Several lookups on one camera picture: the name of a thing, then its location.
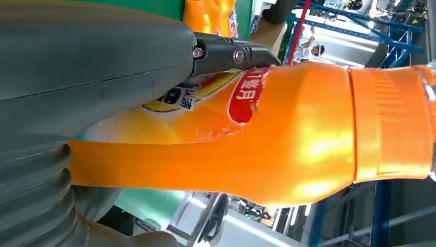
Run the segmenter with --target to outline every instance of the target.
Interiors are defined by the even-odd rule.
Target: blue metal frame
[[[375,205],[372,217],[371,247],[385,247],[389,242],[391,181],[378,181],[375,185]]]
[[[322,226],[324,224],[324,216],[327,210],[327,199],[324,199],[316,204],[315,216],[312,227],[309,229],[309,247],[317,247],[321,239]]]
[[[410,8],[410,6],[412,5],[412,3],[413,3],[413,0],[402,0],[402,1],[398,4],[398,6],[397,6],[397,8],[396,8],[396,11],[397,11],[397,12],[403,12],[403,11],[406,11],[408,8]],[[396,18],[396,14],[394,14],[394,15],[392,16],[392,20],[395,20],[395,18]],[[399,34],[400,34],[400,29],[395,28],[395,27],[391,27],[391,28],[389,28],[389,37],[391,37],[392,39],[397,40],[398,37],[399,37]]]
[[[295,16],[290,16],[287,19],[288,22],[297,22],[300,21],[299,18],[295,17]],[[370,40],[370,41],[374,41],[377,43],[381,43],[381,44],[386,44],[386,45],[391,45],[391,46],[395,46],[401,49],[408,49],[411,52],[421,52],[423,49],[422,47],[416,46],[416,45],[409,45],[407,43],[403,43],[400,41],[395,41],[392,40],[391,38],[385,36],[385,37],[380,37],[380,36],[374,36],[374,35],[370,35],[367,33],[362,33],[362,32],[356,32],[356,31],[351,31],[345,28],[341,28],[341,27],[335,27],[335,26],[331,26],[331,25],[327,25],[324,23],[320,23],[320,22],[314,22],[314,21],[309,21],[309,20],[304,20],[305,24],[314,26],[314,27],[319,27],[319,28],[323,28],[323,29],[327,29],[333,32],[339,32],[339,33],[343,33],[343,34],[348,34],[351,36],[355,36],[355,37],[359,37],[365,40]]]
[[[401,4],[408,4],[409,1],[410,0],[403,0]],[[304,5],[304,1],[300,0],[300,2],[297,5],[297,8],[301,8],[303,5]],[[423,30],[422,27],[397,23],[397,22],[393,22],[393,21],[385,21],[385,20],[382,20],[382,19],[377,18],[377,17],[370,17],[370,16],[359,14],[359,13],[353,13],[353,12],[347,12],[344,10],[328,8],[328,7],[325,7],[323,5],[319,5],[319,4],[311,4],[310,9],[311,10],[321,10],[321,11],[325,11],[325,12],[329,12],[329,13],[343,15],[343,16],[347,17],[348,19],[350,19],[352,22],[370,30],[372,32],[372,34],[351,31],[348,29],[344,29],[341,27],[335,27],[335,26],[324,24],[324,23],[318,23],[318,22],[313,22],[313,21],[309,21],[309,20],[304,20],[305,24],[308,24],[308,25],[311,25],[314,27],[319,27],[319,28],[323,28],[323,29],[327,29],[330,31],[339,32],[339,33],[343,33],[343,34],[348,34],[348,35],[359,37],[359,38],[362,38],[365,40],[370,40],[370,41],[374,41],[377,43],[388,45],[389,46],[389,54],[384,59],[384,61],[380,64],[381,68],[401,66],[412,52],[422,52],[423,51],[423,49],[421,47],[412,44],[413,33],[414,32],[421,32]],[[300,19],[295,17],[295,16],[289,16],[287,20],[288,20],[288,22],[299,22],[300,21]],[[394,37],[395,35],[392,34],[391,32],[389,33],[389,36],[387,36],[387,35],[379,32],[378,30],[376,30],[374,28],[370,28],[366,23],[364,23],[365,21],[372,21],[372,22],[379,23],[382,25],[387,25],[387,26],[389,26],[390,30],[397,30],[397,32],[399,30],[402,30],[404,32],[404,34],[402,35],[402,37],[400,39],[393,39],[392,37]],[[294,40],[294,37],[295,37],[295,33],[293,33],[291,41]]]
[[[297,4],[297,8],[302,8],[303,5],[304,5],[304,2],[302,2],[302,0],[300,0],[300,2]],[[368,22],[372,21],[372,22],[379,23],[379,24],[397,27],[397,28],[400,28],[403,30],[410,29],[413,32],[421,32],[422,31],[422,27],[407,25],[407,24],[393,22],[393,21],[385,21],[385,20],[377,18],[377,17],[370,17],[368,15],[363,15],[363,14],[359,14],[359,13],[329,8],[329,7],[322,6],[320,4],[311,4],[310,9],[311,10],[321,10],[321,11],[325,11],[325,12],[329,12],[329,13],[333,13],[333,14],[343,15],[343,16],[348,17],[348,18],[351,16],[351,17],[354,17],[356,19],[360,19],[363,21],[368,21]]]
[[[290,39],[287,45],[286,53],[285,53],[285,59],[283,60],[283,64],[288,64],[289,54],[292,46],[292,40],[295,40],[295,36],[297,35],[297,31],[294,29],[292,34],[290,35]]]

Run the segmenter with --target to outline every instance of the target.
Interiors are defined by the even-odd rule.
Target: gray plastic housing
[[[73,137],[192,73],[193,32],[141,11],[0,1],[0,129]]]
[[[106,201],[108,197],[103,189],[91,191],[100,195],[90,198],[70,188],[71,174],[66,166],[71,151],[67,139],[3,134],[0,138],[10,140],[0,142],[0,246],[178,246],[177,240],[165,232],[128,237],[85,219],[87,213],[92,214],[81,211],[92,209],[87,203]]]

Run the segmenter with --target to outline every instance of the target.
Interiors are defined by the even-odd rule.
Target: bottle label
[[[78,139],[167,145],[238,134],[257,111],[268,71],[254,68],[194,78],[142,107],[99,121]]]
[[[236,84],[229,102],[229,117],[238,125],[245,125],[258,109],[258,101],[264,87],[264,77],[269,68],[247,71]]]
[[[230,21],[230,31],[232,38],[238,38],[238,17],[236,15],[236,11],[233,11],[229,16]]]

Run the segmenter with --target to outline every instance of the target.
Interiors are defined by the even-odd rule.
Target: blue steel beam
[[[401,55],[393,63],[391,63],[390,68],[400,67],[406,61],[409,55],[410,55],[410,51],[403,50]]]
[[[396,11],[395,12],[404,12],[406,11],[408,8],[410,8],[410,6],[412,6],[413,0],[402,0],[399,2]],[[394,14],[392,16],[392,21],[394,21],[396,18],[396,14]],[[398,35],[399,35],[399,29],[396,27],[391,27],[389,28],[389,37],[393,38],[393,39],[398,39]]]
[[[388,246],[389,213],[391,204],[391,181],[377,181],[375,205],[371,228],[371,247]]]
[[[301,7],[302,7],[302,5],[301,5],[301,0],[300,0],[300,2],[297,5],[297,8],[301,8]],[[348,12],[348,11],[344,11],[344,10],[333,9],[333,8],[325,7],[325,6],[322,6],[319,4],[311,4],[310,9],[326,11],[326,12],[333,13],[333,14],[343,15],[345,17],[351,16],[351,17],[354,17],[354,18],[357,18],[357,19],[360,19],[363,21],[384,24],[384,25],[400,28],[403,30],[410,29],[412,32],[421,32],[423,30],[422,27],[402,24],[402,23],[393,22],[393,21],[385,21],[385,20],[377,18],[377,17],[370,17],[368,15],[363,15],[363,14],[359,14],[359,13],[353,13],[353,12]]]
[[[289,22],[297,22],[300,19],[295,17],[295,16],[289,16],[287,19]],[[411,52],[421,52],[422,48],[416,45],[409,45],[403,42],[399,42],[399,41],[394,41],[392,39],[383,39],[380,38],[378,36],[373,36],[370,34],[366,34],[366,33],[361,33],[361,32],[356,32],[356,31],[351,31],[345,28],[341,28],[341,27],[335,27],[335,26],[330,26],[324,23],[319,23],[319,22],[313,22],[313,21],[309,21],[309,20],[304,20],[305,24],[311,25],[313,27],[319,27],[319,28],[323,28],[323,29],[327,29],[333,32],[339,32],[339,33],[343,33],[343,34],[348,34],[351,36],[355,36],[355,37],[359,37],[365,40],[370,40],[370,41],[374,41],[374,42],[378,42],[378,43],[382,43],[382,44],[386,44],[386,45],[391,45],[391,46],[395,46],[401,49],[407,49]]]
[[[312,223],[312,228],[310,229],[309,234],[309,243],[308,246],[310,247],[317,247],[319,246],[319,241],[321,240],[322,236],[322,226],[324,225],[324,218],[325,213],[327,209],[327,199],[324,199],[317,203],[316,210],[315,210],[315,216]]]
[[[367,24],[365,24],[364,22],[362,22],[361,20],[358,20],[357,18],[354,18],[352,16],[348,17],[350,20],[352,20],[354,23],[356,23],[357,25],[360,25],[366,29],[369,29],[372,33],[376,34],[377,36],[379,36],[382,39],[389,39],[388,36],[384,35],[383,33],[375,30],[374,28],[369,28],[369,26]]]
[[[399,42],[404,42],[407,41],[407,36],[406,36],[406,32],[403,34],[403,36],[399,39]],[[391,46],[392,49],[389,50],[388,55],[385,57],[385,59],[383,60],[383,62],[381,62],[380,64],[380,68],[390,68],[392,63],[394,62],[394,60],[397,59],[398,54],[401,53],[401,49],[399,49],[398,47],[394,47]]]
[[[428,207],[428,208],[425,208],[425,209],[421,209],[419,211],[415,211],[415,212],[413,212],[411,214],[402,215],[402,216],[399,216],[397,218],[391,219],[389,221],[382,222],[381,223],[381,227],[385,228],[385,229],[388,229],[389,226],[400,225],[400,224],[409,222],[411,220],[416,220],[416,219],[419,219],[419,218],[422,218],[424,216],[427,216],[429,214],[434,214],[434,213],[436,213],[436,206]],[[372,227],[369,226],[369,227],[366,227],[366,228],[354,231],[353,235],[351,235],[350,233],[347,233],[347,234],[344,234],[342,236],[339,236],[339,237],[332,238],[332,239],[329,239],[327,241],[321,242],[317,246],[331,246],[332,244],[336,244],[336,243],[347,241],[350,238],[357,238],[357,237],[360,237],[360,236],[364,236],[366,234],[371,233],[372,230],[373,230]]]

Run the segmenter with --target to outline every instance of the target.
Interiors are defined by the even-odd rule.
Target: plastic bottle
[[[194,31],[237,37],[236,0],[186,0],[183,20]]]
[[[183,21],[194,32],[220,33],[221,12],[214,0],[186,0]]]
[[[214,0],[220,10],[220,35],[223,37],[238,36],[238,21],[234,10],[236,0]]]
[[[290,206],[352,183],[424,179],[432,169],[427,67],[302,63],[232,76],[98,123],[93,131],[105,130],[90,138],[105,143],[70,143],[73,183],[221,191]],[[194,108],[182,104],[191,95]]]

